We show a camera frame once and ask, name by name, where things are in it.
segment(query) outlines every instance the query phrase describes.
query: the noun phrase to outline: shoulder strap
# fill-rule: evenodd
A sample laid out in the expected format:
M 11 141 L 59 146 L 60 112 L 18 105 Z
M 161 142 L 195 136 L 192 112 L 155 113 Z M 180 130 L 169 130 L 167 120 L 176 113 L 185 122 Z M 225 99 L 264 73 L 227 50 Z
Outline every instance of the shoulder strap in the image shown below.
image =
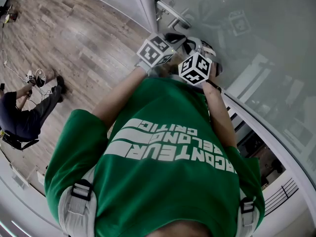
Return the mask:
M 71 237 L 94 237 L 97 199 L 93 191 L 95 166 L 68 187 L 58 204 L 59 224 Z
M 259 221 L 259 210 L 254 206 L 254 199 L 250 199 L 240 191 L 240 204 L 238 208 L 237 232 L 235 237 L 251 237 L 257 228 Z

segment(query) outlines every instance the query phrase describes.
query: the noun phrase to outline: wooden floor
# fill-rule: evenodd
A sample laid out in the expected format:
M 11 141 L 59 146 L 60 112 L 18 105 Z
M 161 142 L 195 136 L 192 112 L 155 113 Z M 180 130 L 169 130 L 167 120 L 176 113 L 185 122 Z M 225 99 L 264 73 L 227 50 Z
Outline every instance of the wooden floor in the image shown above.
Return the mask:
M 0 141 L 7 158 L 27 177 L 36 166 L 45 172 L 71 111 L 91 111 L 133 69 L 132 57 L 149 33 L 99 0 L 9 0 L 9 4 L 19 15 L 3 29 L 7 65 L 23 78 L 28 70 L 53 69 L 69 89 L 46 120 L 39 143 L 20 152 Z M 25 84 L 3 66 L 0 82 L 5 82 L 7 92 Z M 44 92 L 55 84 L 49 83 Z M 40 99 L 34 91 L 31 100 Z M 30 102 L 25 110 L 34 106 Z

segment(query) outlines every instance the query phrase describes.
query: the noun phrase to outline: black cable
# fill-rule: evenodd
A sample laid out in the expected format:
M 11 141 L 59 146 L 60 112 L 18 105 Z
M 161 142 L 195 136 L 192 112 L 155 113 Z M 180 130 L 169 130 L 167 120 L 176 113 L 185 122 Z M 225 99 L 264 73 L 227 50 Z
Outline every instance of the black cable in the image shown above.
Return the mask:
M 37 105 L 33 100 L 31 100 L 31 99 L 28 99 L 28 100 L 31 101 L 33 104 Z
M 35 89 L 41 94 L 41 100 L 40 100 L 40 102 L 42 102 L 45 98 L 45 96 L 48 96 L 48 95 L 50 95 L 51 94 L 51 90 L 48 90 L 47 92 L 46 92 L 46 94 L 43 94 L 43 92 L 42 92 L 42 90 L 41 90 L 41 88 L 39 88 L 38 86 L 35 86 Z

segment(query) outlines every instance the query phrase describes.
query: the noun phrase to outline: green t-shirt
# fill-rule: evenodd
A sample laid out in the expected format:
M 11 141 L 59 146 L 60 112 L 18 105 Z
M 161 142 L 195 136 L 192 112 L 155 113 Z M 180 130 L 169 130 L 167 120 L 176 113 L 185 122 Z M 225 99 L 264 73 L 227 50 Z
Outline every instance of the green t-shirt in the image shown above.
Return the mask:
M 180 219 L 207 225 L 214 237 L 233 237 L 239 185 L 257 197 L 259 223 L 264 215 L 258 160 L 222 147 L 205 97 L 181 82 L 144 80 L 109 139 L 97 117 L 72 112 L 45 177 L 57 221 L 62 192 L 95 164 L 96 237 L 145 236 Z

